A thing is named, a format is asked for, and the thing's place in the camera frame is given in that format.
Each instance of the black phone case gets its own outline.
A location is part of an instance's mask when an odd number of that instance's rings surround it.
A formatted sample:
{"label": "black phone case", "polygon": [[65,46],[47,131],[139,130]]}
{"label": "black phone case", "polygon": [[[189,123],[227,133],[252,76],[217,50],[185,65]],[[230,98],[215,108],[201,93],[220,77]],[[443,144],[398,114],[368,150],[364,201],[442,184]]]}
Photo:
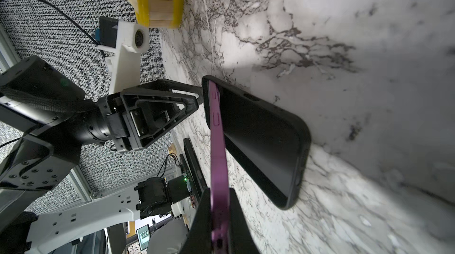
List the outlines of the black phone case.
{"label": "black phone case", "polygon": [[[299,195],[302,175],[311,144],[311,135],[306,123],[288,111],[214,76],[206,75],[202,78],[202,90],[206,121],[209,128],[209,80],[215,82],[220,91],[222,102],[221,117],[226,149],[274,205],[280,209],[290,208]],[[225,90],[235,94],[236,105],[223,107],[223,95],[228,94],[223,93]],[[226,110],[225,116],[223,116],[223,110],[225,109],[229,110]],[[292,177],[289,180],[291,183],[288,194],[284,194],[245,153],[250,156],[253,154],[256,161],[257,158],[260,158],[269,163],[273,162],[273,164],[287,164],[288,166],[283,169],[292,170],[287,174],[287,176]],[[283,160],[284,157],[295,159],[295,161]]]}

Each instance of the wire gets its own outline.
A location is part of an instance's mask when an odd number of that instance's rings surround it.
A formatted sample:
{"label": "wire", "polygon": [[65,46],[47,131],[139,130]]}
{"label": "wire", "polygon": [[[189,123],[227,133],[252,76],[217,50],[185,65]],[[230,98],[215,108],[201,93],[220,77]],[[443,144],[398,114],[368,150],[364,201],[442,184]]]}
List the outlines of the wire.
{"label": "wire", "polygon": [[18,138],[15,138],[13,140],[8,141],[7,143],[3,143],[2,145],[0,145],[0,149],[3,148],[5,145],[8,145],[10,143],[14,143],[15,141],[18,141],[20,139],[21,139],[21,137],[18,137]]}
{"label": "wire", "polygon": [[193,209],[196,209],[196,204],[194,202],[193,195],[190,195],[190,200],[191,200],[191,206],[193,207]]}
{"label": "wire", "polygon": [[[160,170],[158,171],[158,174],[156,175],[157,177],[163,178],[164,173],[166,173],[166,166],[168,165],[169,156],[172,157],[175,160],[175,162],[177,163],[177,155],[175,153],[168,154],[168,156],[166,156],[166,158],[164,159],[163,164],[161,165]],[[163,165],[164,165],[163,174],[161,174],[161,176],[159,176],[161,169],[163,168]]]}
{"label": "wire", "polygon": [[[81,32],[84,33],[96,46],[99,45],[98,41],[96,41],[90,34],[87,33],[87,31],[85,31],[81,26],[79,26],[79,24],[77,24],[76,21],[71,19],[71,17],[66,15],[57,6],[53,5],[52,3],[50,3],[50,2],[48,2],[46,0],[36,0],[36,1],[42,2],[44,4],[49,5],[50,7],[54,8],[57,12],[59,12],[61,15],[63,15],[63,17],[65,17],[67,20],[69,20],[71,23],[73,23],[79,30],[81,30]],[[105,53],[102,50],[100,50],[100,52],[101,52],[101,56],[104,59],[106,57]]]}

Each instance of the phone button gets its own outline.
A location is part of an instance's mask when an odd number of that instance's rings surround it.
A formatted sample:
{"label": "phone button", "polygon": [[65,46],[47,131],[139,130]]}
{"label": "phone button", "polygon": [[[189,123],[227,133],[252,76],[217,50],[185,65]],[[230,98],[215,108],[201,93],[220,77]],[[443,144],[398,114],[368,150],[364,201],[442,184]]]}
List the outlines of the phone button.
{"label": "phone button", "polygon": [[219,113],[213,113],[213,125],[214,126],[219,126],[220,125],[220,114]]}

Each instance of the marble veining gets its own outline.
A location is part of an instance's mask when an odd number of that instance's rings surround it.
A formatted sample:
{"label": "marble veining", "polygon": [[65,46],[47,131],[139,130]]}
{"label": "marble veining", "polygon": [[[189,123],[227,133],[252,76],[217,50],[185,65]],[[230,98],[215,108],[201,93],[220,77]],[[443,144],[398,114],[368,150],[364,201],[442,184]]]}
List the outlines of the marble veining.
{"label": "marble veining", "polygon": [[[232,157],[263,253],[455,251],[454,0],[185,0],[168,78],[215,75],[300,116],[314,144],[277,209]],[[179,125],[210,178],[202,107]]]}

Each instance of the metal frame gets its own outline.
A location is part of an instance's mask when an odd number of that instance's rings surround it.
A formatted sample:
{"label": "metal frame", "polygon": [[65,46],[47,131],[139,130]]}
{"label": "metal frame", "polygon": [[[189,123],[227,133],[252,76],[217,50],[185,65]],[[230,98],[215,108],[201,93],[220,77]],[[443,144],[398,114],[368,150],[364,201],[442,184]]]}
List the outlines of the metal frame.
{"label": "metal frame", "polygon": [[84,203],[88,203],[92,200],[91,196],[93,194],[93,191],[88,185],[88,182],[79,166],[71,169],[70,173],[68,174],[68,179],[70,180],[71,184],[73,184],[76,193]]}
{"label": "metal frame", "polygon": [[47,254],[79,237],[125,221],[139,219],[139,194],[134,186],[61,212],[40,214],[31,223],[26,254]]}
{"label": "metal frame", "polygon": [[20,62],[20,57],[0,24],[0,69],[5,72],[18,62]]}
{"label": "metal frame", "polygon": [[[169,177],[170,175],[174,175],[174,173],[175,173],[175,166],[167,167],[166,168],[166,172],[164,172],[164,177]],[[141,176],[141,177],[137,177],[134,180],[131,180],[131,181],[119,184],[117,186],[111,187],[109,189],[105,189],[105,190],[102,190],[102,191],[99,191],[99,192],[94,192],[92,198],[93,199],[99,199],[99,198],[108,196],[110,194],[115,194],[117,192],[120,192],[120,191],[122,191],[122,190],[124,190],[126,188],[131,187],[131,186],[135,187],[135,186],[137,186],[137,183],[145,181],[145,180],[149,179],[150,177],[156,177],[157,175],[158,175],[158,171],[155,171],[155,172],[152,172],[150,174],[147,174],[147,175],[144,175],[144,176]]]}

